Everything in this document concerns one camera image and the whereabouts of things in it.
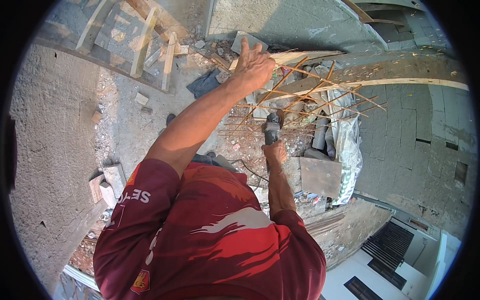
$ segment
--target angle grinder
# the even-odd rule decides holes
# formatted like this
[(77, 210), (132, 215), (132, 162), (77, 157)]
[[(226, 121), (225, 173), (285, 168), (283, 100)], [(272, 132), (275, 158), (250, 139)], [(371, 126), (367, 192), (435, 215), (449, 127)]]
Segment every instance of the angle grinder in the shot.
[[(283, 127), (283, 120), (283, 111), (281, 109), (268, 114), (267, 121), (262, 124), (262, 132), (265, 134), (265, 145), (271, 145), (278, 141), (278, 133)], [(270, 172), (268, 161), (267, 172)]]

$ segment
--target left arm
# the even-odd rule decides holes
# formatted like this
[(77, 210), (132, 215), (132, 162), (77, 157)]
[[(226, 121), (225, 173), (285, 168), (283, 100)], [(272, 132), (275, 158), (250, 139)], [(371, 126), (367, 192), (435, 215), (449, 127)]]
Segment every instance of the left arm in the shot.
[(166, 162), (182, 176), (200, 146), (230, 109), (271, 78), (275, 60), (260, 52), (261, 44), (249, 49), (241, 41), (241, 55), (235, 73), (221, 86), (200, 97), (182, 111), (150, 147), (145, 159)]

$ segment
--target power cord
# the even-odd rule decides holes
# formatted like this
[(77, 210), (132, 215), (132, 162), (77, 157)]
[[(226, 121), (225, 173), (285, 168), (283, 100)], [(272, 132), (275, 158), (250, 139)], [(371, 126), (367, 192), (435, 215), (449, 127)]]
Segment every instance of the power cord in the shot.
[[(257, 176), (257, 177), (265, 180), (266, 182), (268, 182), (268, 179), (265, 179), (265, 177), (262, 177), (262, 176), (258, 175), (257, 173), (253, 172), (252, 170), (250, 170), (250, 168), (247, 167), (247, 165), (245, 165), (245, 163), (243, 162), (243, 159), (235, 159), (235, 160), (227, 159), (227, 160), (228, 160), (229, 162), (232, 162), (232, 163), (236, 163), (236, 162), (241, 161), (241, 163), (243, 163), (243, 166), (244, 166), (248, 171), (250, 171), (251, 173), (253, 173), (255, 176)], [(258, 189), (258, 187), (260, 186), (260, 182), (261, 182), (261, 181), (262, 181), (262, 180), (260, 180), (260, 181), (258, 182), (257, 189)]]

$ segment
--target shirt logo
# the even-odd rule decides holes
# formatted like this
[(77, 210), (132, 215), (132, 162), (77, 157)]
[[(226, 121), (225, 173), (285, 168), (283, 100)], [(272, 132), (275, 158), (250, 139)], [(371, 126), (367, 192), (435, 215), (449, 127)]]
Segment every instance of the shirt logo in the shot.
[(130, 290), (140, 295), (141, 292), (145, 292), (150, 289), (150, 272), (146, 270), (140, 271), (135, 279)]

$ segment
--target worker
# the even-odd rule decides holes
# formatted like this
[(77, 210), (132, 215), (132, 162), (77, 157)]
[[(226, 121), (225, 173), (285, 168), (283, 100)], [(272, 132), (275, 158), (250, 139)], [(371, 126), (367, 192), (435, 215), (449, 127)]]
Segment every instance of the worker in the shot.
[(325, 257), (297, 215), (279, 140), (270, 165), (270, 219), (247, 176), (211, 160), (192, 162), (220, 120), (272, 76), (262, 45), (241, 54), (233, 75), (175, 117), (127, 181), (95, 249), (106, 299), (317, 300)]

